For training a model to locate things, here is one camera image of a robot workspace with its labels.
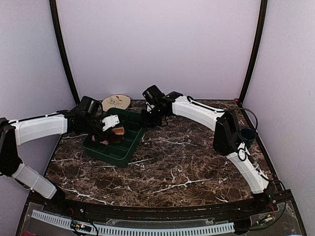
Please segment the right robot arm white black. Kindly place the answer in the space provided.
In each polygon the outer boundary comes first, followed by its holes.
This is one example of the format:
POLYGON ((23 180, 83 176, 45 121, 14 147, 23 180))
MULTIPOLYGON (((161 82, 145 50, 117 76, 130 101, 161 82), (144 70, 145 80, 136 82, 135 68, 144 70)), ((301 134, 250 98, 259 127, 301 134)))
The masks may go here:
POLYGON ((215 152, 230 160, 247 181, 255 198, 251 209, 255 213, 262 213, 269 207, 275 186, 249 152, 256 139, 256 131, 250 128, 241 129, 234 109, 213 108, 176 91, 164 94, 155 85, 147 88, 142 95, 147 106, 141 111, 144 125, 161 126, 163 119, 176 115, 211 129, 214 132, 215 152))

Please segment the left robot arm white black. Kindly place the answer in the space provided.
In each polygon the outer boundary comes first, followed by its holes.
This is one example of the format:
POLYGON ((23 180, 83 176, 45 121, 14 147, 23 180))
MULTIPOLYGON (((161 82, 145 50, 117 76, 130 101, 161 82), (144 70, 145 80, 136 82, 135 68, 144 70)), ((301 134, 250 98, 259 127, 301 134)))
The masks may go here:
POLYGON ((114 142, 123 133, 122 115, 107 115, 100 101, 84 96, 71 110, 21 120, 0 120, 0 174, 15 179, 29 190, 50 200, 58 214, 69 211, 64 192, 37 171, 26 165, 17 147, 29 141, 66 133, 87 133, 97 142, 114 142))

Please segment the green divided organizer tray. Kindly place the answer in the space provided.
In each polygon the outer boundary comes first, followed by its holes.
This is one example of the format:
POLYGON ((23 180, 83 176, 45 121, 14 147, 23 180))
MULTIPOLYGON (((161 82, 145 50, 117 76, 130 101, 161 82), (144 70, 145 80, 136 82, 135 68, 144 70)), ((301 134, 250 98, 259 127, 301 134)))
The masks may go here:
POLYGON ((141 124, 141 114, 129 110, 110 108, 102 117, 118 115, 120 122, 125 122, 125 136, 119 144, 103 145, 92 141, 92 135, 88 135, 83 141, 86 153, 98 160, 111 165, 126 166, 145 134, 145 128, 141 124))

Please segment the beige striped sock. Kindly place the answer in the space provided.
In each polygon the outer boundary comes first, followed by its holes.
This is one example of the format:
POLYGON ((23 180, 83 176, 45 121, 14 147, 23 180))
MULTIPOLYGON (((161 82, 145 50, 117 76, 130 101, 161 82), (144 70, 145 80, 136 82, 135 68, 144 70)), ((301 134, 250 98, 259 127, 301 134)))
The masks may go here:
POLYGON ((111 129, 111 134, 119 137, 123 137, 125 135, 125 128, 123 125, 116 125, 111 129))

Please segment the pink patterned sock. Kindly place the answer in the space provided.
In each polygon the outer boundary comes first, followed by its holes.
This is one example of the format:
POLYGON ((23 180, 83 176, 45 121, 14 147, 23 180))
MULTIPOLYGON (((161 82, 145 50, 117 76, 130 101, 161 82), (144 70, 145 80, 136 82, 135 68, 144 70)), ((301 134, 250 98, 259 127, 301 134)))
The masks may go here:
POLYGON ((96 135, 92 135, 92 141, 96 142, 96 143, 103 144, 103 145, 108 145, 109 144, 109 142, 106 139, 99 138, 96 135))

